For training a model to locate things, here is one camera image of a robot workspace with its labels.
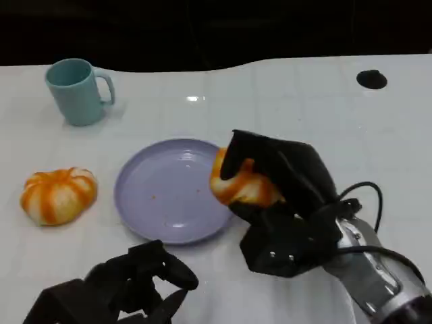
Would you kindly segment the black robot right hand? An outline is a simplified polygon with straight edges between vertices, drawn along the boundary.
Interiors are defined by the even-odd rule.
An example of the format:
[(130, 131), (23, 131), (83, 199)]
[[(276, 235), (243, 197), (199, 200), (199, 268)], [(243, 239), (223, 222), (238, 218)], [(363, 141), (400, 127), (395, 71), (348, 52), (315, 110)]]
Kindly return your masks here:
[(328, 211), (338, 194), (309, 144), (234, 130), (212, 186), (222, 204), (253, 226), (340, 236)]

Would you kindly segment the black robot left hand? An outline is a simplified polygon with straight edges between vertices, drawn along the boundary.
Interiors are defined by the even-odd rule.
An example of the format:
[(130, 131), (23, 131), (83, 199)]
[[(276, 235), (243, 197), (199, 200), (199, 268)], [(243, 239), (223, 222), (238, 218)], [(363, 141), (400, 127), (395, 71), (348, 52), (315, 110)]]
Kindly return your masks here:
[(160, 240), (94, 266), (84, 279), (118, 323), (171, 323), (198, 278)]

